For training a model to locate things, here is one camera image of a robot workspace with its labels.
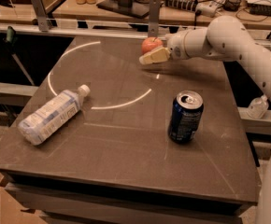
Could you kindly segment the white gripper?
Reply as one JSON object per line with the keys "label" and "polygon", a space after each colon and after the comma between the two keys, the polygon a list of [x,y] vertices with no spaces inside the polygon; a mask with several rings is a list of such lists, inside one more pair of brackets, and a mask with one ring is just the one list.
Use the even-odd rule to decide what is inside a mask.
{"label": "white gripper", "polygon": [[171,57],[175,60],[187,60],[204,55],[204,30],[184,30],[165,36],[166,48],[157,47],[139,57],[141,64],[163,63]]}

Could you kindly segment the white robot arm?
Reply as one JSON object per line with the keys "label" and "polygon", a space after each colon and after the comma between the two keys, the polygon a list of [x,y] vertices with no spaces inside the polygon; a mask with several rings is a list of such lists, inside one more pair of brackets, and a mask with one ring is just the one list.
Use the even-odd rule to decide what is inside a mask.
{"label": "white robot arm", "polygon": [[[236,61],[271,101],[271,51],[256,43],[238,19],[220,16],[206,28],[184,30],[165,39],[165,46],[145,52],[139,61],[151,64],[194,57]],[[271,224],[271,158],[264,172],[255,224]]]}

